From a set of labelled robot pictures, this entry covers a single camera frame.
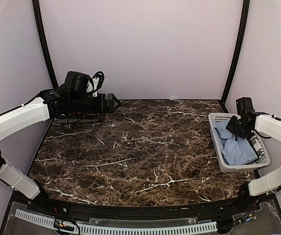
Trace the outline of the light blue long sleeve shirt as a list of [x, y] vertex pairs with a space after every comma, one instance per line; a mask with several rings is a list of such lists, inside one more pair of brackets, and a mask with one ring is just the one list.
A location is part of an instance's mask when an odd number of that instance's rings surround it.
[[258, 159], [247, 139], [234, 136], [226, 129], [229, 120], [215, 122], [214, 130], [218, 136], [219, 149], [227, 165], [247, 165]]

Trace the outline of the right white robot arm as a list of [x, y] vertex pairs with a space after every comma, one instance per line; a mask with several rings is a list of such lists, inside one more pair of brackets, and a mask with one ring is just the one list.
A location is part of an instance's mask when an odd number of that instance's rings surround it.
[[271, 154], [269, 172], [258, 179], [248, 182], [244, 186], [245, 193], [234, 200], [234, 209], [245, 212], [252, 203], [252, 197], [281, 190], [281, 118], [256, 112], [247, 112], [241, 117], [233, 116], [227, 124], [227, 130], [237, 137], [248, 137], [255, 132], [262, 137], [269, 138], [264, 144]]

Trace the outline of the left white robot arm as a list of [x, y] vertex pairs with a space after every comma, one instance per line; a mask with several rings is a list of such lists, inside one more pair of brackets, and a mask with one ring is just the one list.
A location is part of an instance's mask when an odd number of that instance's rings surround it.
[[[114, 94], [63, 94], [59, 90], [44, 90], [32, 100], [0, 114], [0, 142], [36, 123], [70, 115], [99, 115], [115, 112], [121, 106]], [[52, 210], [52, 201], [41, 195], [43, 190], [31, 178], [2, 157], [0, 150], [0, 180], [33, 200], [41, 213]]]

